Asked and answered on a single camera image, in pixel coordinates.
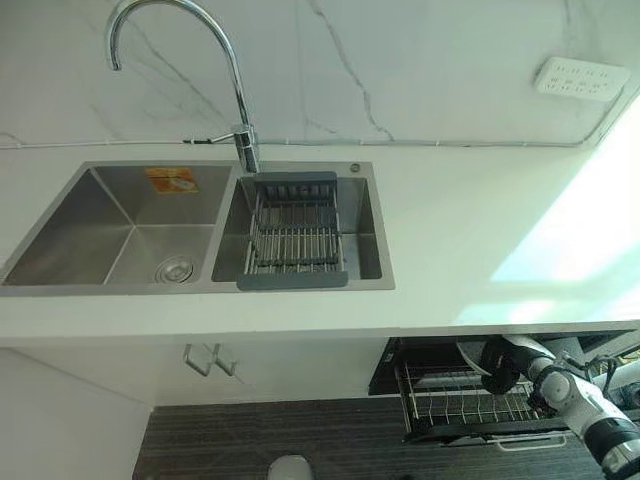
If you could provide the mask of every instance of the white countertop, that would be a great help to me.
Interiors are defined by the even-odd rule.
[[[633,149],[263,146],[261,153],[262,161],[373,163],[395,290],[4,297],[0,346],[640,326],[633,320],[640,302],[629,297],[640,285],[640,269],[631,268],[640,256]],[[0,262],[84,161],[235,158],[227,145],[0,150]]]

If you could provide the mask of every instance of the label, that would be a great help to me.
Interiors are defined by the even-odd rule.
[[[187,167],[145,168],[157,193],[198,193],[191,169]]]

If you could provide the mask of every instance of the faucet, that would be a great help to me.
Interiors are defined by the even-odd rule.
[[[244,97],[244,90],[242,88],[242,80],[240,79],[240,70],[238,69],[236,54],[233,51],[233,47],[231,46],[231,42],[229,41],[229,37],[225,31],[200,5],[192,2],[191,0],[123,0],[120,2],[113,9],[113,12],[111,12],[107,23],[106,40],[109,68],[115,71],[122,69],[118,58],[118,35],[122,24],[131,12],[152,3],[173,5],[192,13],[200,19],[209,28],[209,30],[211,30],[213,35],[216,37],[216,40],[218,40],[222,50],[224,50],[227,58],[227,65],[231,71],[233,88],[236,92],[236,100],[238,101],[238,109],[240,110],[240,121],[242,123],[240,125],[233,126],[231,128],[231,133],[211,139],[207,141],[207,143],[217,143],[233,137],[236,142],[236,149],[238,150],[238,157],[240,158],[240,164],[242,167],[249,173],[258,173],[258,139],[253,129],[253,125],[249,121],[247,103]]]

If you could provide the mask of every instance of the cabinet handle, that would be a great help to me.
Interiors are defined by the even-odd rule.
[[[525,445],[520,447],[508,447],[507,445],[520,443],[520,442],[530,442],[532,440],[549,440],[554,441],[556,439],[560,439],[559,442],[547,443],[544,445]],[[491,439],[488,441],[489,443],[494,443],[498,450],[501,452],[528,452],[531,450],[546,450],[550,448],[562,448],[567,444],[567,435],[564,433],[561,434],[551,434],[551,435],[518,435],[515,437],[502,438],[502,439]]]
[[[200,352],[200,355],[195,351],[197,347],[194,347],[193,344],[189,343],[184,349],[183,359],[184,363],[187,364],[188,367],[192,368],[196,372],[198,372],[203,377],[208,377],[209,373],[211,373],[211,366],[215,365],[224,373],[226,373],[229,377],[233,377],[236,371],[236,363],[231,362],[225,363],[220,358],[220,344],[216,343],[211,349],[208,345],[202,344],[201,348],[203,351]]]

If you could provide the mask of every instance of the dishwasher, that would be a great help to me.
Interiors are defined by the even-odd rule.
[[[606,350],[626,332],[531,335],[554,353],[584,359]],[[560,448],[573,435],[559,418],[547,418],[528,402],[531,382],[520,380],[503,395],[485,390],[456,342],[487,337],[391,338],[369,384],[369,395],[398,395],[409,444],[493,444],[502,451]],[[623,408],[640,421],[639,408]]]

